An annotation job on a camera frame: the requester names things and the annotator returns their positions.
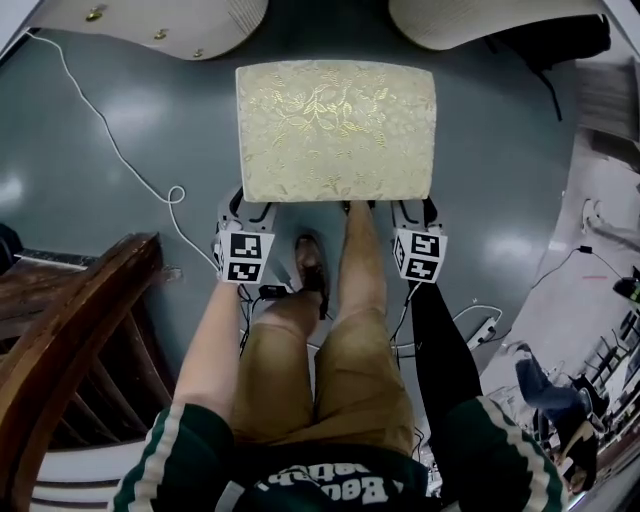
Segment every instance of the concrete floor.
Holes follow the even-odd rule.
[[[62,44],[72,72],[140,173],[162,194],[173,184],[186,188],[176,215],[203,249],[215,231],[217,202],[240,182],[236,67],[351,58],[432,71],[438,101],[432,198],[450,237],[439,278],[444,298],[452,313],[475,300],[501,307],[499,334],[520,311],[567,181],[576,119],[573,64],[548,73],[563,110],[558,122],[549,92],[511,51],[500,47],[494,55],[483,41],[441,53],[420,49],[391,25],[382,0],[272,0],[245,44],[207,62],[179,61],[108,37],[42,35]],[[286,233],[313,228],[336,269],[344,221],[339,208],[292,204],[281,213],[276,254],[290,254]],[[380,204],[375,216],[387,258],[388,321],[395,328],[407,286],[391,260],[388,205]],[[211,267],[178,238],[166,206],[118,162],[55,50],[37,41],[0,68],[0,218],[28,247],[80,254],[98,255],[129,232],[158,231],[166,263],[182,268],[184,278],[147,299],[177,372],[215,283]],[[486,316],[465,315],[463,335]],[[411,341],[410,325],[407,319],[399,343]],[[482,367],[492,348],[486,351]],[[413,360],[403,360],[403,373],[423,414]]]
[[[638,174],[627,164],[592,151],[588,134],[579,132],[562,210],[539,275],[560,265],[575,247],[588,245],[618,273],[630,276],[632,266],[640,264],[638,254],[621,250],[593,233],[583,234],[582,209],[586,199],[599,200],[601,215],[607,222],[637,230],[638,186]],[[526,340],[552,378],[559,385],[568,383],[566,375],[577,377],[585,359],[600,343],[600,336],[615,345],[611,329],[618,331],[632,307],[611,289],[616,280],[615,274],[597,258],[574,254],[553,277],[529,294],[505,341]],[[533,410],[522,399],[513,358],[496,356],[482,374],[481,382],[484,393],[501,402],[513,419],[521,424],[531,420]]]

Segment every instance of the foot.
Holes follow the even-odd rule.
[[[601,220],[601,201],[594,201],[593,199],[587,199],[582,206],[582,233],[587,234],[587,228],[589,223],[595,219]]]
[[[324,320],[329,305],[329,279],[320,246],[312,235],[302,235],[296,241],[295,253],[302,289],[320,292],[320,320]]]

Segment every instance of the jeans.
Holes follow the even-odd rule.
[[[569,409],[583,407],[575,389],[551,384],[533,354],[530,359],[516,363],[516,374],[524,401],[539,409],[551,423],[555,423]]]

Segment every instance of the black cable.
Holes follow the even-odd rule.
[[[398,335],[398,332],[400,332],[400,327],[402,327],[402,324],[404,323],[404,319],[407,316],[407,311],[409,310],[409,297],[411,297],[411,292],[413,290],[410,289],[409,293],[407,293],[407,297],[404,299],[404,304],[402,306],[402,314],[400,315],[400,322],[398,322],[398,327],[396,327],[396,330],[394,331],[393,335],[391,336],[391,338],[389,338],[389,343],[394,343],[396,341],[396,336]],[[396,347],[396,364],[398,365],[398,368],[400,368],[400,351],[398,350],[398,348]]]
[[[556,268],[549,270],[549,272],[547,272],[545,275],[543,275],[540,279],[538,279],[536,281],[536,284],[534,284],[531,289],[534,290],[536,288],[536,286],[538,286],[542,281],[544,281],[548,276],[550,276],[551,274],[553,274],[556,270],[560,269],[562,267],[562,265],[564,265],[567,261],[569,261],[569,258],[571,258],[571,256],[573,255],[574,252],[577,252],[578,249],[572,249],[571,252],[569,254],[567,254],[567,257],[562,260],[562,263],[560,263],[560,265],[558,265]]]

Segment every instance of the gray floor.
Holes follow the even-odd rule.
[[[272,0],[250,40],[207,62],[183,62],[107,37],[43,34],[63,45],[73,73],[141,174],[161,193],[173,184],[187,189],[176,214],[202,248],[214,234],[217,202],[240,182],[236,67],[353,58],[432,71],[438,101],[432,198],[450,237],[439,284],[452,312],[476,299],[501,307],[500,334],[519,312],[567,180],[576,118],[572,64],[548,74],[565,118],[560,123],[547,89],[512,52],[500,48],[494,55],[482,41],[441,53],[420,49],[390,24],[382,1]],[[375,215],[395,327],[407,286],[391,260],[388,205],[379,204]],[[95,255],[128,232],[160,232],[165,261],[181,267],[184,279],[153,290],[148,300],[177,371],[214,275],[177,237],[167,207],[115,158],[55,50],[37,41],[0,68],[0,219],[28,247]],[[274,250],[289,251],[286,233],[311,227],[323,235],[336,269],[343,222],[336,205],[282,206]],[[486,316],[465,315],[463,335]],[[400,342],[411,340],[409,325]],[[413,362],[403,363],[415,395]]]

